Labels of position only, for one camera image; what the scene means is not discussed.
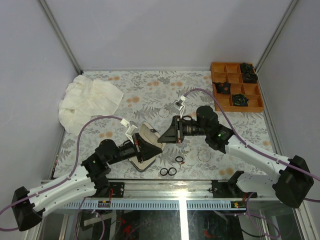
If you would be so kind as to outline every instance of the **floral tablecloth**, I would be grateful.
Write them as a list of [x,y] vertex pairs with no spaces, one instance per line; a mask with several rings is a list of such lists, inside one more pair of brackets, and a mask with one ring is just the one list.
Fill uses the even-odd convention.
[[[163,134],[178,114],[172,108],[173,102],[193,88],[203,88],[212,92],[210,71],[86,71],[84,76],[91,79],[110,81],[117,86],[124,97],[114,116],[151,124]],[[185,101],[185,115],[196,118],[199,106],[210,105],[213,100],[202,92],[193,92]],[[218,112],[221,124],[228,126],[223,115]],[[228,112],[235,129],[252,143],[272,151],[266,124],[262,113]],[[106,138],[113,139],[117,145],[126,140],[125,127],[116,119],[102,119],[91,123],[81,136],[80,157],[82,162],[90,156],[99,143]],[[54,178],[60,177],[73,168],[76,160],[77,137],[66,133],[63,139]],[[175,162],[176,156],[183,156],[185,164]],[[175,167],[174,176],[161,176],[161,168]],[[114,179],[176,179],[213,180],[229,179],[237,170],[247,173],[264,174],[255,166],[236,157],[214,151],[205,143],[204,136],[186,137],[182,144],[167,144],[162,154],[145,172],[138,172],[128,161],[111,166],[108,178]]]

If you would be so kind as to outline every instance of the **robotic arm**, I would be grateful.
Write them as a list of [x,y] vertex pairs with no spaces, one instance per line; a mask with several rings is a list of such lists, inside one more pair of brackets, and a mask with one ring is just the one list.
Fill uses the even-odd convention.
[[[176,105],[183,106],[181,102],[176,102]],[[259,150],[263,155],[256,153],[248,148],[247,144],[239,141],[232,129],[219,124],[218,115],[210,106],[200,106],[196,110],[196,120],[190,116],[174,116],[169,129],[158,139],[158,142],[179,144],[183,142],[185,136],[206,136],[205,142],[210,148],[235,156],[267,173],[267,175],[257,175],[243,171],[235,172],[227,184],[231,195],[218,195],[220,197],[230,198],[237,197],[239,192],[241,194],[256,192],[269,196],[276,195],[281,202],[289,207],[298,208],[314,184],[312,177],[272,161],[267,156],[310,172],[303,158],[294,156],[290,159],[286,156],[273,154],[245,140],[247,144]],[[212,183],[212,188],[217,189],[217,194],[220,190],[223,192],[223,189],[215,187],[214,184],[219,186],[219,183]]]
[[[43,217],[74,200],[104,196],[110,187],[106,177],[111,171],[109,165],[132,157],[137,157],[142,163],[162,153],[161,148],[145,141],[139,133],[133,134],[131,138],[132,142],[127,140],[121,146],[116,146],[111,139],[103,140],[91,156],[76,166],[71,176],[68,173],[30,190],[24,186],[18,188],[12,202],[36,194],[12,207],[19,231],[36,226]],[[59,187],[53,187],[63,181]],[[50,190],[39,194],[44,189]]]

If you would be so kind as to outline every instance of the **open case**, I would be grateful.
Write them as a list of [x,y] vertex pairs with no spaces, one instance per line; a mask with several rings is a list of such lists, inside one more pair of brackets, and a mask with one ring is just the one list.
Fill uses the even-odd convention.
[[[139,134],[148,143],[155,145],[161,148],[162,150],[164,150],[166,144],[158,143],[158,138],[160,138],[161,135],[149,123],[147,122],[142,123],[139,130]],[[157,156],[154,156],[149,160],[143,161],[142,163],[138,161],[137,157],[129,158],[129,161],[139,172],[142,173],[145,170],[147,170],[156,161],[156,157]]]

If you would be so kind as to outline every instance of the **perforated metal strip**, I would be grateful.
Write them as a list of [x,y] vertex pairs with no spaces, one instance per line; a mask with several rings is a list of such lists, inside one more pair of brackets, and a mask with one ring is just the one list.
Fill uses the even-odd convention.
[[[187,200],[188,210],[245,210],[244,208],[232,208],[230,201],[197,201]],[[63,209],[78,209],[81,201],[68,203]],[[109,207],[108,203],[99,203],[98,200],[85,200],[81,209],[101,209],[101,210],[179,210],[178,200],[117,200],[114,199]]]

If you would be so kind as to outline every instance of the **white vertical bar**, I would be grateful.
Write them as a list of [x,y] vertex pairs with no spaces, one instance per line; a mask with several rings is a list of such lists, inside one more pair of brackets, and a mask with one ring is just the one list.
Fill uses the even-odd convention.
[[187,200],[185,197],[179,198],[179,206],[180,206],[181,240],[189,240]]

